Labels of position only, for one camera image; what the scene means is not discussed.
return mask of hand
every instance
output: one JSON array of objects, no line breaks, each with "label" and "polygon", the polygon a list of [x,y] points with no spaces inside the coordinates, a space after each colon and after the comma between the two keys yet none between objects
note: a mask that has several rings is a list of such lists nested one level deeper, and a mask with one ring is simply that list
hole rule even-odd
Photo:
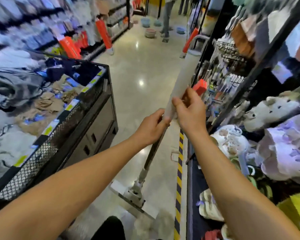
[{"label": "hand", "polygon": [[144,147],[155,143],[169,125],[171,120],[169,118],[162,119],[164,109],[158,109],[153,114],[145,117],[141,125],[132,135],[136,141],[142,143]]},{"label": "hand", "polygon": [[172,98],[172,104],[176,107],[179,125],[188,136],[198,131],[207,133],[206,105],[192,88],[186,89],[182,100]]}]

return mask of mop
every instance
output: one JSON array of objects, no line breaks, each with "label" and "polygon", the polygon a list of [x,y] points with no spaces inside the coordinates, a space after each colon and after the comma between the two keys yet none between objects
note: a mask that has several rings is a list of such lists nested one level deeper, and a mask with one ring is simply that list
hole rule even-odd
[{"label": "mop", "polygon": [[[200,60],[200,56],[201,56],[201,52],[198,51],[189,50],[187,52],[184,59],[183,66],[178,75],[173,91],[170,95],[169,102],[167,104],[163,117],[168,117],[170,119],[173,119],[173,117],[175,116],[176,109],[172,104],[172,98],[173,97],[182,98],[187,87],[191,85],[191,78],[193,77],[194,72],[196,71],[198,62]],[[148,157],[146,159],[146,162],[144,164],[144,167],[141,170],[138,178],[134,181],[134,184],[132,186],[126,187],[117,180],[114,180],[110,185],[110,189],[114,193],[116,193],[120,198],[124,199],[135,209],[137,209],[141,213],[145,214],[146,216],[154,220],[157,218],[159,210],[144,199],[141,189],[143,183],[145,182],[146,176],[148,174],[151,162],[164,137],[165,131],[163,132],[159,140],[152,145]]]}]

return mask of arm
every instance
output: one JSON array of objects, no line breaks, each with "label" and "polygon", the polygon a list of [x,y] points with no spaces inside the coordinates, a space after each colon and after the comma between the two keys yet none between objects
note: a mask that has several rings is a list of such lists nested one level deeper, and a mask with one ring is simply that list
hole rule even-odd
[{"label": "arm", "polygon": [[146,117],[127,140],[65,168],[0,210],[0,239],[55,240],[140,150],[159,139],[170,121],[164,109]]},{"label": "arm", "polygon": [[300,240],[300,231],[259,192],[210,140],[205,105],[191,88],[186,105],[173,98],[181,128],[192,142],[205,179],[235,240]]}]

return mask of yellow black hazard stripe tape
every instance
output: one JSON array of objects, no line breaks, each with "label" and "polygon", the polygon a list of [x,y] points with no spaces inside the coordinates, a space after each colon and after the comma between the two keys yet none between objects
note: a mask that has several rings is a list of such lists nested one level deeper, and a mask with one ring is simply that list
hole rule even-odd
[{"label": "yellow black hazard stripe tape", "polygon": [[183,131],[180,129],[178,173],[176,178],[176,217],[174,218],[174,240],[180,240],[183,141],[184,134]]}]

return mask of shiny tiled floor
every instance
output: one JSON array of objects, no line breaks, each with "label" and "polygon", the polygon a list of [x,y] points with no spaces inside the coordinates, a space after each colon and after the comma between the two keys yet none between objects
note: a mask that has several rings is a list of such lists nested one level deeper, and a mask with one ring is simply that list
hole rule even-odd
[{"label": "shiny tiled floor", "polygon": [[[178,8],[179,4],[176,3],[171,16],[170,24],[174,30],[177,26],[186,25],[186,18],[177,15]],[[133,16],[133,19],[140,20],[140,17]],[[114,43],[113,56],[104,53],[94,60],[110,66],[119,124],[112,145],[132,135],[145,116],[166,107],[183,61],[179,55],[186,40],[185,35],[171,31],[169,43],[163,43],[159,32],[158,38],[147,39],[144,31],[140,23],[135,24]],[[149,203],[167,210],[173,218],[178,165],[171,161],[171,152],[178,151],[179,131],[177,122],[173,121],[156,153],[142,190]],[[139,175],[149,150],[150,147],[139,152],[115,179],[123,185],[131,185]],[[181,239],[185,239],[182,235],[185,236],[186,232],[186,166],[183,171]],[[126,202],[107,188],[77,219],[72,232],[77,237],[79,234],[81,239],[89,239],[108,216],[115,215],[122,220],[126,239],[129,240],[135,217],[126,211],[128,208]]]}]

